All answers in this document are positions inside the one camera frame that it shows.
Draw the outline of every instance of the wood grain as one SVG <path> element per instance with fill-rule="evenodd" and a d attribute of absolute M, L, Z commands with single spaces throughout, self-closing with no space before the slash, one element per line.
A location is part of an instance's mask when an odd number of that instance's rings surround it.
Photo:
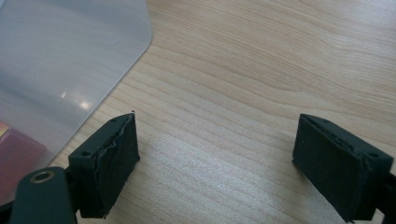
<path fill-rule="evenodd" d="M 79 223 L 344 223 L 291 163 L 298 117 L 396 157 L 396 2 L 148 7 L 147 52 L 52 163 L 136 111 L 141 161 L 110 215 Z"/>

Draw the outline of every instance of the wooden table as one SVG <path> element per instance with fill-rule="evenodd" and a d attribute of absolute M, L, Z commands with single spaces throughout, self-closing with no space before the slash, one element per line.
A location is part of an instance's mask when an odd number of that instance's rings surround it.
<path fill-rule="evenodd" d="M 291 163 L 298 118 L 329 119 L 396 157 L 396 2 L 148 8 L 147 52 L 52 163 L 135 110 L 142 159 L 110 215 L 79 223 L 344 223 Z"/>

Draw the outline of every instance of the black mechanical part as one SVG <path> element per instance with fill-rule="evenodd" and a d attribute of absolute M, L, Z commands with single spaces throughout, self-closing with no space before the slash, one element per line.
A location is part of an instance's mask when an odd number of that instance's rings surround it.
<path fill-rule="evenodd" d="M 302 114 L 293 162 L 345 222 L 371 220 L 377 207 L 388 223 L 396 220 L 393 158 L 352 133 Z"/>
<path fill-rule="evenodd" d="M 106 217 L 139 159 L 134 113 L 114 118 L 69 156 L 67 169 L 41 169 L 20 182 L 10 223 L 77 223 L 77 210 Z"/>

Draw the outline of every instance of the translucent plastic sheet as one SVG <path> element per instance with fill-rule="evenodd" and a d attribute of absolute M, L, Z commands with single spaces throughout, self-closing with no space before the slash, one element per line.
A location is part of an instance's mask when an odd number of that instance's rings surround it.
<path fill-rule="evenodd" d="M 0 205 L 49 164 L 150 40 L 145 0 L 0 0 Z"/>

